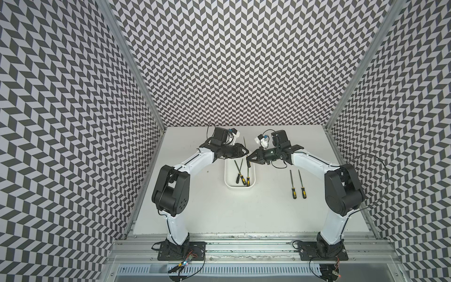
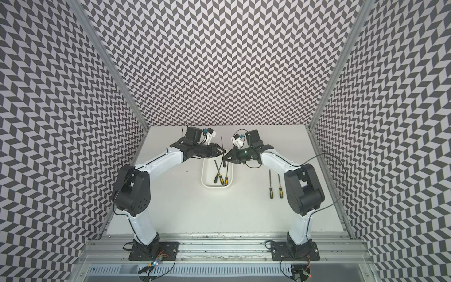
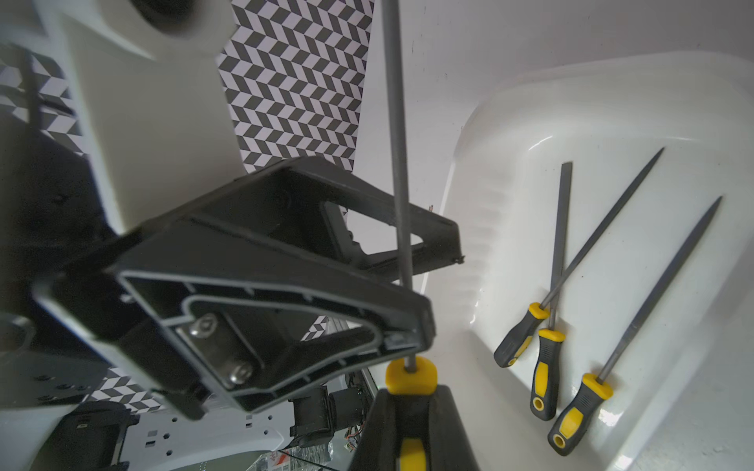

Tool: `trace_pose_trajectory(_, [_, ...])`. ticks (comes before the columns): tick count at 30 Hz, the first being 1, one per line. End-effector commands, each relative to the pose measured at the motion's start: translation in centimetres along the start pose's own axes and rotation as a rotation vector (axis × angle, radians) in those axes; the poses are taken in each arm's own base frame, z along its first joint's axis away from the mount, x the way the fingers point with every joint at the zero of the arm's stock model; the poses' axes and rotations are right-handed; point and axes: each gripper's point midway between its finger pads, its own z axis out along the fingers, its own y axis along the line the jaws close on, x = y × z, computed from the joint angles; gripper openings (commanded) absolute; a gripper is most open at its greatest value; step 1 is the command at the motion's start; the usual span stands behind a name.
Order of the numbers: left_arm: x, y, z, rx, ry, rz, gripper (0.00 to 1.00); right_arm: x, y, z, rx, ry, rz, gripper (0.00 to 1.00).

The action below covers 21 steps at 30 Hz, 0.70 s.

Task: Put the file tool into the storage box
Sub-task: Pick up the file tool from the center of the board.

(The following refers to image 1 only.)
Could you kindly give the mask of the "white plastic storage box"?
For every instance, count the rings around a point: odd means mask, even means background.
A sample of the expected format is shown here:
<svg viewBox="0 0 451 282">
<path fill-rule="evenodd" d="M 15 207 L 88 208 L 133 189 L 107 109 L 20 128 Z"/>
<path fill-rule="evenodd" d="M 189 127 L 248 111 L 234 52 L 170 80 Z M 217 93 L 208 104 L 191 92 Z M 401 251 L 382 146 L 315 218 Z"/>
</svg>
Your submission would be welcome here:
<svg viewBox="0 0 451 282">
<path fill-rule="evenodd" d="M 255 167 L 247 166 L 245 157 L 226 159 L 224 165 L 224 182 L 231 190 L 248 190 L 255 186 Z"/>
</svg>

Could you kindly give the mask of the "yellow black handled file two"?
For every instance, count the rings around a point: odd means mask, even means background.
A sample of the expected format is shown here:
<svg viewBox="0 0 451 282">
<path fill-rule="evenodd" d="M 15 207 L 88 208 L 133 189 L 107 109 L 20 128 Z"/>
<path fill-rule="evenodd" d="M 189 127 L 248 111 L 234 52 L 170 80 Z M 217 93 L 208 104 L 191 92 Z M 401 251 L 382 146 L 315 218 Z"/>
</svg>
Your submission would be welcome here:
<svg viewBox="0 0 451 282">
<path fill-rule="evenodd" d="M 242 168 L 242 165 L 243 165 L 243 159 L 241 160 L 240 165 L 238 165 L 237 161 L 234 161 L 234 163 L 235 163 L 235 166 L 236 166 L 236 168 L 237 168 L 237 170 L 238 170 L 238 175 L 237 175 L 236 183 L 238 183 L 238 181 L 241 180 L 242 184 L 243 184 L 244 186 L 246 186 L 246 185 L 247 185 L 247 182 L 246 182 L 246 180 L 245 180 L 243 174 L 241 173 L 241 168 Z"/>
</svg>

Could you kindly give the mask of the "yellow black handled file four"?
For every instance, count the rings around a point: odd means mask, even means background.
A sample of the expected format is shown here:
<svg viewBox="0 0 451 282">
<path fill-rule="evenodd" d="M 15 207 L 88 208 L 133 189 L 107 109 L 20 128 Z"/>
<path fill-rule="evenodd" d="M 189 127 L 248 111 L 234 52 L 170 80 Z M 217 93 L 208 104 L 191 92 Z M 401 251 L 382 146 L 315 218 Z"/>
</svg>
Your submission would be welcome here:
<svg viewBox="0 0 451 282">
<path fill-rule="evenodd" d="M 294 180 L 293 180 L 293 177 L 292 177 L 292 171 L 291 170 L 290 170 L 290 181 L 291 181 L 292 198 L 296 199 L 297 198 L 297 193 L 295 191 Z"/>
</svg>

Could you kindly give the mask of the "yellow black handled file six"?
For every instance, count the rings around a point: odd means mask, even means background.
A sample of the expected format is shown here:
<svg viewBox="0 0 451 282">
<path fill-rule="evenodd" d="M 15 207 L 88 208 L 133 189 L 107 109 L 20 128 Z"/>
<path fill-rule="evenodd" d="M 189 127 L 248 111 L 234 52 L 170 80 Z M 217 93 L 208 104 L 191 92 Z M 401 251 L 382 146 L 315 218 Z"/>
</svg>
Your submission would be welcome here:
<svg viewBox="0 0 451 282">
<path fill-rule="evenodd" d="M 304 183 L 303 183 L 303 179 L 302 179 L 300 170 L 298 170 L 298 176 L 299 176 L 299 180 L 300 180 L 300 183 L 301 183 L 302 197 L 303 197 L 303 199 L 306 199 L 307 198 L 307 193 L 305 191 L 305 187 L 304 187 Z"/>
</svg>

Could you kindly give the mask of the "yellow black handled file five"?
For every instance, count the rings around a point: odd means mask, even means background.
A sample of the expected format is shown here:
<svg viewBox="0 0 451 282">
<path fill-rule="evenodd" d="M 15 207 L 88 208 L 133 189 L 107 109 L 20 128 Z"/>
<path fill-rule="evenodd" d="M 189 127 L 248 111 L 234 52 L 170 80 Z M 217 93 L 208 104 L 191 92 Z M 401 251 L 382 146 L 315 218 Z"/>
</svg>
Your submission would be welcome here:
<svg viewBox="0 0 451 282">
<path fill-rule="evenodd" d="M 238 170 L 238 174 L 237 174 L 237 178 L 236 178 L 236 184 L 240 183 L 240 182 L 244 182 L 244 177 L 241 173 L 241 167 L 243 165 L 243 162 L 240 163 L 240 165 L 238 165 L 237 161 L 234 161 L 235 166 Z"/>
</svg>

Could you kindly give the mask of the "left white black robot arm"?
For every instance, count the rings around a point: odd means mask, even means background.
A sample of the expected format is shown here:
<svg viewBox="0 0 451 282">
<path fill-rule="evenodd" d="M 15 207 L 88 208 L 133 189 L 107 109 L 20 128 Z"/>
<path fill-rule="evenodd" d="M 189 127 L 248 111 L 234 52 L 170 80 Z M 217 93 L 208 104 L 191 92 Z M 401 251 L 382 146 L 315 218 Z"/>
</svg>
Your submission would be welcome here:
<svg viewBox="0 0 451 282">
<path fill-rule="evenodd" d="M 235 129 L 216 127 L 213 135 L 202 143 L 194 155 L 175 165 L 164 165 L 157 177 L 152 202 L 167 225 L 166 240 L 177 247 L 189 243 L 189 232 L 182 222 L 181 213 L 189 201 L 191 178 L 217 159 L 238 159 L 249 150 L 237 142 L 240 132 Z"/>
</svg>

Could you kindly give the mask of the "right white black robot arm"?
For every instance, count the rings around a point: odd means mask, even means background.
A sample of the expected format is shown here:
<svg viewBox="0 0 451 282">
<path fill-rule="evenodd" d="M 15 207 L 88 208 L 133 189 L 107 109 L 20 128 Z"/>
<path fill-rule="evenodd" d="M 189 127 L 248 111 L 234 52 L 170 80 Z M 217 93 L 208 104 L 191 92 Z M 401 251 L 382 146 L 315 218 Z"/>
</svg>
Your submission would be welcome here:
<svg viewBox="0 0 451 282">
<path fill-rule="evenodd" d="M 270 165 L 273 161 L 282 160 L 323 180 L 329 211 L 323 229 L 317 236 L 317 244 L 321 247 L 339 246 L 349 218 L 360 211 L 359 207 L 365 200 L 357 171 L 351 164 L 331 163 L 300 145 L 291 144 L 285 130 L 272 131 L 270 137 L 272 148 L 265 133 L 255 138 L 259 148 L 247 156 L 247 163 Z"/>
</svg>

